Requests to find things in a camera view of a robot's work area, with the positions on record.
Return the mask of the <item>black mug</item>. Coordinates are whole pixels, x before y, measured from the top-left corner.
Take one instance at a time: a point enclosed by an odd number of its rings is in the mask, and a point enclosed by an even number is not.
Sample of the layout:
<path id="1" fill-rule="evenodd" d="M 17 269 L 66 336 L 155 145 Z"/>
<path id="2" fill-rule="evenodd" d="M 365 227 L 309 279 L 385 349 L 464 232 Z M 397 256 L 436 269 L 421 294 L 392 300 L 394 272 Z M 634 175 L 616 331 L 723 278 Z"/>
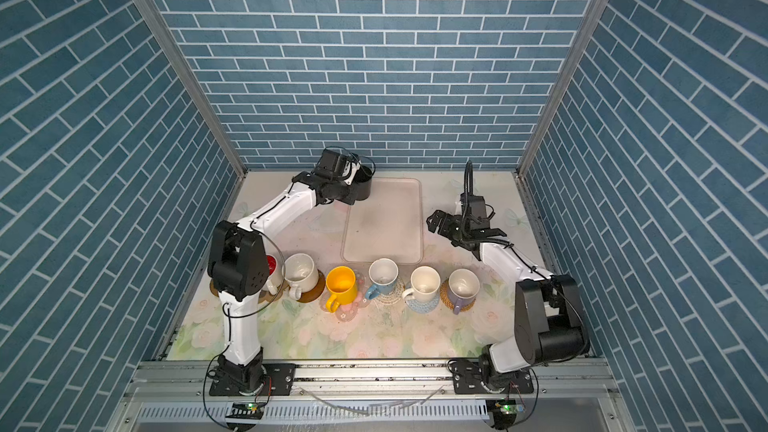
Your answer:
<path id="1" fill-rule="evenodd" d="M 364 201 L 370 196 L 373 176 L 374 171 L 368 166 L 358 169 L 351 184 L 355 201 Z"/>

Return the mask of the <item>purple mug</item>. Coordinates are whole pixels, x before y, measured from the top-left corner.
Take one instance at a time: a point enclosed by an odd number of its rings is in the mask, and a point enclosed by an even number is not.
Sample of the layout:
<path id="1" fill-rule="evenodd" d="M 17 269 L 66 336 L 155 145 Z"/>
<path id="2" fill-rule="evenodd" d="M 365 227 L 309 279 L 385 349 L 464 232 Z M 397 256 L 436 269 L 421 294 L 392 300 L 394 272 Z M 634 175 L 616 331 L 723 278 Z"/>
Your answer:
<path id="1" fill-rule="evenodd" d="M 447 281 L 447 301 L 454 315 L 474 305 L 480 291 L 477 275 L 468 269 L 453 271 Z"/>

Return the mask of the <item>tan rattan round coaster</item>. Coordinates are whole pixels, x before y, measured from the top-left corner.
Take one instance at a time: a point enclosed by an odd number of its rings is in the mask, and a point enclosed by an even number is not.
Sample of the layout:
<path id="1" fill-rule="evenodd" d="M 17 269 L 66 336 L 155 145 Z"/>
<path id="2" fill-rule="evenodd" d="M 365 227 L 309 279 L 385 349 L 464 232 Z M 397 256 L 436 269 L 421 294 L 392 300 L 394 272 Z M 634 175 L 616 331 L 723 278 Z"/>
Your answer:
<path id="1" fill-rule="evenodd" d="M 440 299 L 445 307 L 447 307 L 454 315 L 458 315 L 473 307 L 476 301 L 476 295 L 472 297 L 460 296 L 450 287 L 449 281 L 445 280 L 441 284 Z"/>

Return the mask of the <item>plain white mug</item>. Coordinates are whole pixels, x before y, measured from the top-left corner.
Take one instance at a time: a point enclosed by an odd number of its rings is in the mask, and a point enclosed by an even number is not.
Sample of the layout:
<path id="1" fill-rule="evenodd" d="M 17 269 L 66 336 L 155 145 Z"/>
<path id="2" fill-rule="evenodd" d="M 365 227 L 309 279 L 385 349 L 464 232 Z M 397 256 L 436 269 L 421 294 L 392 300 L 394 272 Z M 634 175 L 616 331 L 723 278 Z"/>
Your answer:
<path id="1" fill-rule="evenodd" d="M 402 298 L 406 301 L 428 303 L 438 294 L 441 283 L 441 277 L 436 269 L 430 266 L 419 266 L 411 273 L 410 286 L 402 293 Z"/>

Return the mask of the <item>blue woven round coaster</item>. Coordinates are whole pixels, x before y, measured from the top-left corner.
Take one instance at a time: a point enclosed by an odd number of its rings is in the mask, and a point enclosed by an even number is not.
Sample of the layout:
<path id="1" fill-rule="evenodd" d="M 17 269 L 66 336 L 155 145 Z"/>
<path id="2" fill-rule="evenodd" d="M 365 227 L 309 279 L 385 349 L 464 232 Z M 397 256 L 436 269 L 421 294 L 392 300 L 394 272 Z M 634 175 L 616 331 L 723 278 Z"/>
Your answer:
<path id="1" fill-rule="evenodd" d="M 440 297 L 434 296 L 429 302 L 420 302 L 415 298 L 405 299 L 406 306 L 417 314 L 428 314 L 440 303 Z"/>

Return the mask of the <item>blue floral mug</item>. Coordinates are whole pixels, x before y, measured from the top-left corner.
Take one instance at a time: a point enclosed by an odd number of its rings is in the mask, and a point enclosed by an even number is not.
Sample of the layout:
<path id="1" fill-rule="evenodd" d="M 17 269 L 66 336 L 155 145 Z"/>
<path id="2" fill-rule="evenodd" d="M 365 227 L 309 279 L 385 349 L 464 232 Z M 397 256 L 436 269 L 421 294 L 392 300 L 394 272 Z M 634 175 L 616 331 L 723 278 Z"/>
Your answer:
<path id="1" fill-rule="evenodd" d="M 375 260 L 368 271 L 371 285 L 364 294 L 366 300 L 393 292 L 399 275 L 397 264 L 389 258 Z"/>

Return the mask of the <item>white speckled mug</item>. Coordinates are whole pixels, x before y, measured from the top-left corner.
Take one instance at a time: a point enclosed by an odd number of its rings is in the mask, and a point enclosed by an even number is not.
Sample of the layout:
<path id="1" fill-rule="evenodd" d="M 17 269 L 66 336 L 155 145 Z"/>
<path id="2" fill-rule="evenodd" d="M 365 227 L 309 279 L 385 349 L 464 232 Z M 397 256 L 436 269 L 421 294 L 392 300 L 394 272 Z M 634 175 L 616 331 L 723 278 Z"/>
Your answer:
<path id="1" fill-rule="evenodd" d="M 319 273 L 313 258 L 306 253 L 288 257 L 284 265 L 284 278 L 288 283 L 288 296 L 298 301 L 313 290 L 319 282 Z"/>

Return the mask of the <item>yellow mug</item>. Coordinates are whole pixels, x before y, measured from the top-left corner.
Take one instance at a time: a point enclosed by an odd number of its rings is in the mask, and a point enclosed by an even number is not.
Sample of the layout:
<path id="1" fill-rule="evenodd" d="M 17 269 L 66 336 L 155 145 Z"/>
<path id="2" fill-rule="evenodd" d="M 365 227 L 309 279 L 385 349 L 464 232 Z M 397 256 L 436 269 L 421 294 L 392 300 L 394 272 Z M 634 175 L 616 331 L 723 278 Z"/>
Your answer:
<path id="1" fill-rule="evenodd" d="M 330 293 L 326 309 L 330 313 L 353 303 L 358 294 L 356 274 L 347 266 L 333 268 L 326 277 L 326 287 Z"/>

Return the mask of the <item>glossy brown scratched coaster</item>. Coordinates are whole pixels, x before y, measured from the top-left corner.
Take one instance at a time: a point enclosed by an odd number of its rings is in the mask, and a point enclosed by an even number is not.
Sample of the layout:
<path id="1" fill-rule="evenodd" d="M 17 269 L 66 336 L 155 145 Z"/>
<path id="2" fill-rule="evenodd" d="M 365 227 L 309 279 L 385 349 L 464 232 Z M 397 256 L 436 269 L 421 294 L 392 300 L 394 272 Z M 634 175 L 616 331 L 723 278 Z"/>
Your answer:
<path id="1" fill-rule="evenodd" d="M 318 282 L 309 291 L 303 292 L 298 299 L 299 303 L 310 303 L 317 300 L 323 293 L 326 287 L 325 275 L 322 271 L 318 270 Z"/>

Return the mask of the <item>white mug red inside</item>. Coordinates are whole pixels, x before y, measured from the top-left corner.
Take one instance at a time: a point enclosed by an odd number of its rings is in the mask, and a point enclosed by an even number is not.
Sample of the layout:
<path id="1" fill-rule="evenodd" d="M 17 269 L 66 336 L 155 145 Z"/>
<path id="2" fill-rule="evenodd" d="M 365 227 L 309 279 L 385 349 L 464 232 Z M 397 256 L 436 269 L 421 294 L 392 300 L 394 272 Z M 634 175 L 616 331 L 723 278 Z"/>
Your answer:
<path id="1" fill-rule="evenodd" d="M 266 260 L 269 274 L 262 290 L 270 295 L 276 296 L 283 286 L 283 275 L 278 260 L 274 256 L 267 255 Z"/>

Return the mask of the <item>brown paw shaped coaster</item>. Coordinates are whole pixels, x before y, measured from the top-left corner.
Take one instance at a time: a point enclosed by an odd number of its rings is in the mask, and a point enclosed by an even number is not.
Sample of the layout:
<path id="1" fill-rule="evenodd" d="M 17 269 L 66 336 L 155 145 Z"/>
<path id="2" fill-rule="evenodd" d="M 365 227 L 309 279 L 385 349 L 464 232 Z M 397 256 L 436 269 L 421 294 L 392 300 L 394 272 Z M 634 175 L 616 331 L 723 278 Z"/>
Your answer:
<path id="1" fill-rule="evenodd" d="M 269 303 L 280 299 L 286 291 L 285 287 L 278 290 L 277 294 L 270 294 L 268 290 L 262 290 L 259 294 L 258 303 Z"/>

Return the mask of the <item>matte brown wooden coaster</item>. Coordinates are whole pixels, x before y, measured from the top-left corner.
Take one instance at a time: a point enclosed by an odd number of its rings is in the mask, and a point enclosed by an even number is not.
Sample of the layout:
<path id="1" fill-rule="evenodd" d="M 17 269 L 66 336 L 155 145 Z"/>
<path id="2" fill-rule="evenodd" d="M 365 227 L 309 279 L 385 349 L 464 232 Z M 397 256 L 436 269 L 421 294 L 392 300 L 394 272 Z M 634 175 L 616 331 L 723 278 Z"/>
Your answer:
<path id="1" fill-rule="evenodd" d="M 210 290 L 210 292 L 211 292 L 211 294 L 212 294 L 213 296 L 215 296 L 215 297 L 218 297 L 218 296 L 219 296 L 219 291 L 218 291 L 218 289 L 215 287 L 213 280 L 210 280 L 210 281 L 209 281 L 209 290 Z"/>

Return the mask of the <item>multicolour woven round coaster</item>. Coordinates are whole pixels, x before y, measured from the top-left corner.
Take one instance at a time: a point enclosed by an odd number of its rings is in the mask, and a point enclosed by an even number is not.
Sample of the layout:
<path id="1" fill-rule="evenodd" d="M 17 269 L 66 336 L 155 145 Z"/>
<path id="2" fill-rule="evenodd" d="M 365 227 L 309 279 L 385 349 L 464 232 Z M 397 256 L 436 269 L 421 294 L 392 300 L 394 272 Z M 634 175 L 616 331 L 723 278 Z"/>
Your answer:
<path id="1" fill-rule="evenodd" d="M 394 288 L 392 289 L 391 292 L 389 292 L 387 294 L 380 294 L 380 295 L 378 295 L 377 297 L 375 297 L 373 299 L 373 302 L 377 306 L 386 306 L 386 307 L 388 307 L 388 306 L 395 305 L 398 301 L 400 301 L 402 299 L 402 293 L 404 292 L 404 290 L 405 290 L 405 286 L 404 286 L 403 282 L 400 279 L 398 279 L 394 283 Z"/>

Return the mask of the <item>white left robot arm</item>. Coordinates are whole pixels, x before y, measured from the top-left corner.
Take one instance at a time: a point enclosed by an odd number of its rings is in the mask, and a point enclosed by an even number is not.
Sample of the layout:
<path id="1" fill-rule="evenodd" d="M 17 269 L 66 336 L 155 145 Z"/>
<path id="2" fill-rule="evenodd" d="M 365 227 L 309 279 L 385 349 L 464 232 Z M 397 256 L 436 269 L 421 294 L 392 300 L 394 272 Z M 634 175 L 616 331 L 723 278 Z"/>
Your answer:
<path id="1" fill-rule="evenodd" d="M 345 148 L 326 148 L 314 168 L 300 172 L 277 197 L 234 222 L 213 230 L 207 273 L 225 315 L 221 369 L 261 372 L 263 347 L 256 332 L 258 296 L 271 275 L 265 241 L 316 206 L 353 205 L 370 195 L 376 163 Z"/>

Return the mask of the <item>right circuit board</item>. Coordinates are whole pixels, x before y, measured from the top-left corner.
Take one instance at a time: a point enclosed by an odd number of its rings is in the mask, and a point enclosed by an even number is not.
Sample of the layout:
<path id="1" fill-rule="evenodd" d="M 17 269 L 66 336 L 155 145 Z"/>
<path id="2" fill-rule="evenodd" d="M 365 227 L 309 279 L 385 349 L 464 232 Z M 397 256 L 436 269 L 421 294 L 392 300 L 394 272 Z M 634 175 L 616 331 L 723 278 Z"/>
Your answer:
<path id="1" fill-rule="evenodd" d="M 508 431 L 525 415 L 525 406 L 513 399 L 493 399 L 485 402 L 489 425 L 494 430 Z"/>

